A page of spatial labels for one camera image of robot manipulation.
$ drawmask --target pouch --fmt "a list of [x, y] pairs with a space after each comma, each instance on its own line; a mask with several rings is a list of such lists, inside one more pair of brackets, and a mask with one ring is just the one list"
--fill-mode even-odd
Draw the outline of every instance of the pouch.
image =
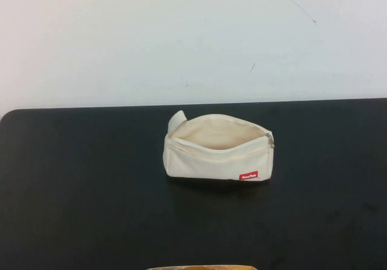
[[168, 123], [163, 162], [168, 176], [248, 182], [272, 176], [273, 133], [223, 114], [187, 121], [183, 111]]

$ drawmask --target brand label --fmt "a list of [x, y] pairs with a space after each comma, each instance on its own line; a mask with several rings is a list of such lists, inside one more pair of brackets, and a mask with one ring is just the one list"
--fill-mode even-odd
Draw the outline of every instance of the brand label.
[[258, 178], [258, 171], [253, 171], [239, 175], [239, 180], [246, 180], [251, 178]]

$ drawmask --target black tabletop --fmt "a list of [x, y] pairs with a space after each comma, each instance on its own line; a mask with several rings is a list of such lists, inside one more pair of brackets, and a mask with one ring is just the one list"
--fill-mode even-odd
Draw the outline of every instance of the black tabletop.
[[[180, 109], [272, 130], [272, 179], [167, 178]], [[386, 269], [386, 130], [386, 99], [12, 111], [0, 269]]]

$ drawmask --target zipper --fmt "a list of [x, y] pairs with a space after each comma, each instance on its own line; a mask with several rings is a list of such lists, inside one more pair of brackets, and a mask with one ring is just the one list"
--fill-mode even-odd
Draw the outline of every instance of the zipper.
[[272, 138], [272, 135], [270, 135], [269, 133], [266, 133], [265, 136], [268, 137], [268, 143], [270, 144], [270, 148], [274, 148], [276, 145], [274, 145], [274, 140]]

